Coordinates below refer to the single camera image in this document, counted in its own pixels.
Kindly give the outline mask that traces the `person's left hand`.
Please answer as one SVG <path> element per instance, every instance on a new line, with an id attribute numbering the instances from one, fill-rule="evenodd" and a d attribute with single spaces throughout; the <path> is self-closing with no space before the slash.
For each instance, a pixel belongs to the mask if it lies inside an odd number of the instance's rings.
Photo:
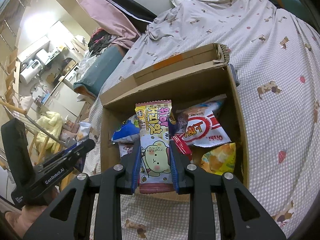
<path id="1" fill-rule="evenodd" d="M 25 205 L 20 213 L 14 211 L 6 211 L 4 217 L 15 233 L 23 238 L 28 229 L 32 226 L 35 220 L 43 213 L 47 208 L 47 205 L 30 206 Z"/>

